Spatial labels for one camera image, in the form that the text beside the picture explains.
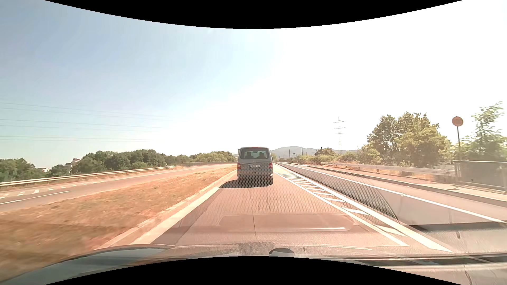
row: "road sign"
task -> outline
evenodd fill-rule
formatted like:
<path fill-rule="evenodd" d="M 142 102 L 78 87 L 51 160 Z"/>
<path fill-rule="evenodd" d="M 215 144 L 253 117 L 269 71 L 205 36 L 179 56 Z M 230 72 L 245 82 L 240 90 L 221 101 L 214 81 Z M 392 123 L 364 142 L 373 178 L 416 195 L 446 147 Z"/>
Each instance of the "road sign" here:
<path fill-rule="evenodd" d="M 463 125 L 463 119 L 461 117 L 454 117 L 452 118 L 452 124 L 455 125 L 456 127 L 461 127 Z"/>

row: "building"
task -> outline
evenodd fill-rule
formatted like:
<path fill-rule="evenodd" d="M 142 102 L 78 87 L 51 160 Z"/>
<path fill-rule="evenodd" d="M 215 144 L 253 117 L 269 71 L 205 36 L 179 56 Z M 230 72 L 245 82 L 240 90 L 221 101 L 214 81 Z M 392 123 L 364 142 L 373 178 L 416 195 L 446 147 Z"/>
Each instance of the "building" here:
<path fill-rule="evenodd" d="M 70 163 L 71 166 L 76 166 L 81 161 L 81 158 L 74 158 L 72 159 L 72 162 Z"/>

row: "utility pole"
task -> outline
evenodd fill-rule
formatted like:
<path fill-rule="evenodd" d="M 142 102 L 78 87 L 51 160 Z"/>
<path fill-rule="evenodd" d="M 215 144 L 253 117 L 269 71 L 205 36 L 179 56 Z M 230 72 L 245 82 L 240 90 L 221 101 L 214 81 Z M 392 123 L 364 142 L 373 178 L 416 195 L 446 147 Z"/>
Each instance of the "utility pole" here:
<path fill-rule="evenodd" d="M 343 122 L 346 122 L 346 121 L 341 121 L 340 117 L 338 117 L 338 122 L 333 122 L 333 124 L 337 124 L 337 123 L 340 124 Z M 334 130 L 344 129 L 344 128 L 345 127 L 338 127 L 338 128 L 334 128 Z M 339 154 L 341 155 L 342 154 L 342 134 L 344 134 L 344 132 L 338 131 L 338 133 L 335 133 L 335 134 L 339 135 L 339 140 L 340 140 Z"/>

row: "curb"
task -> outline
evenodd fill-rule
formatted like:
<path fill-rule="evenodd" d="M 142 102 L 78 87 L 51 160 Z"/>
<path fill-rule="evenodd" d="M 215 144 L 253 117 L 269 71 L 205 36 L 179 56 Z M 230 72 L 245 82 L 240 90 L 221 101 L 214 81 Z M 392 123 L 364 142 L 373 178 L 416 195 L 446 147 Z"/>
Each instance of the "curb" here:
<path fill-rule="evenodd" d="M 230 179 L 230 177 L 236 172 L 234 169 L 230 173 L 222 176 L 215 182 L 211 183 L 210 185 L 204 187 L 203 189 L 199 190 L 194 195 L 189 196 L 183 201 L 180 201 L 179 203 L 165 209 L 164 211 L 158 213 L 153 218 L 150 218 L 140 224 L 138 224 L 136 227 L 116 236 L 115 238 L 111 239 L 110 241 L 104 243 L 103 245 L 95 248 L 95 250 L 99 250 L 102 248 L 112 247 L 112 246 L 121 246 L 121 245 L 129 245 L 133 243 L 135 240 L 140 238 L 145 233 L 149 232 L 150 230 L 154 229 L 156 226 L 158 226 L 161 222 L 165 221 L 166 219 L 173 216 L 175 213 L 178 213 L 180 210 L 184 209 L 186 206 L 188 206 L 190 203 L 194 202 L 195 200 L 199 199 L 201 196 L 206 194 L 209 190 L 213 189 L 217 185 L 223 184 L 223 182 Z"/>
<path fill-rule="evenodd" d="M 464 199 L 487 203 L 487 204 L 491 204 L 491 205 L 495 205 L 495 206 L 507 207 L 507 201 L 501 201 L 501 200 L 497 200 L 497 199 L 493 199 L 493 198 L 476 196 L 476 195 L 472 195 L 472 194 L 460 193 L 460 192 L 447 190 L 447 189 L 441 189 L 441 188 L 436 188 L 436 187 L 431 187 L 431 186 L 426 186 L 426 185 L 420 185 L 420 184 L 415 184 L 415 183 L 410 183 L 410 182 L 403 182 L 403 181 L 381 178 L 381 177 L 376 177 L 376 176 L 370 176 L 370 175 L 365 175 L 365 174 L 358 174 L 358 173 L 352 173 L 352 172 L 346 172 L 346 171 L 340 171 L 340 170 L 334 170 L 334 169 L 327 169 L 327 168 L 322 168 L 322 167 L 318 167 L 318 166 L 308 165 L 308 167 L 348 174 L 348 175 L 352 175 L 352 176 L 363 177 L 363 178 L 372 179 L 372 180 L 378 180 L 378 181 L 382 181 L 382 182 L 388 182 L 388 183 L 392 183 L 392 184 L 398 184 L 398 185 L 402 185 L 402 186 L 408 186 L 408 187 L 426 190 L 426 191 L 437 192 L 437 193 L 441 193 L 441 194 L 445 194 L 445 195 L 449 195 L 449 196 L 464 198 Z"/>

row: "fence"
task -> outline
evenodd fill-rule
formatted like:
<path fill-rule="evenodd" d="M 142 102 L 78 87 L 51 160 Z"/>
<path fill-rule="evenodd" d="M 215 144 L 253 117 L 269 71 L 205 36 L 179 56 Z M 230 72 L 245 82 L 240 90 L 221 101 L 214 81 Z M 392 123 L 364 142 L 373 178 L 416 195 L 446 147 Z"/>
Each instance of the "fence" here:
<path fill-rule="evenodd" d="M 132 169 L 132 170 L 121 170 L 121 171 L 109 171 L 109 172 L 100 172 L 100 173 L 89 173 L 89 174 L 79 174 L 79 175 L 68 175 L 68 176 L 59 176 L 59 177 L 48 177 L 48 178 L 39 178 L 39 179 L 30 179 L 30 180 L 18 180 L 18 181 L 9 181 L 9 182 L 0 182 L 0 187 L 7 186 L 22 186 L 22 185 L 30 185 L 30 184 L 38 184 L 38 183 L 50 183 L 50 182 L 71 182 L 72 180 L 80 180 L 82 178 L 90 178 L 90 177 L 106 177 L 106 176 L 117 176 L 122 174 L 133 174 L 133 173 L 142 173 L 142 172 L 151 172 L 157 170 L 165 170 L 171 169 L 175 166 L 164 166 L 164 167 L 152 167 L 152 168 L 144 168 L 144 169 Z"/>
<path fill-rule="evenodd" d="M 389 165 L 352 164 L 352 163 L 340 163 L 340 162 L 321 162 L 321 165 L 338 165 L 338 166 L 348 166 L 348 167 L 357 167 L 357 168 L 394 170 L 394 171 L 400 171 L 400 172 L 423 173 L 423 174 L 433 174 L 433 175 L 450 176 L 450 177 L 454 177 L 456 175 L 454 170 L 447 170 L 447 169 L 400 167 L 400 166 L 389 166 Z"/>
<path fill-rule="evenodd" d="M 236 161 L 225 161 L 225 162 L 183 162 L 178 163 L 179 166 L 189 167 L 189 166 L 198 166 L 198 165 L 214 165 L 214 164 L 236 164 Z"/>
<path fill-rule="evenodd" d="M 458 183 L 507 191 L 507 162 L 453 161 Z"/>

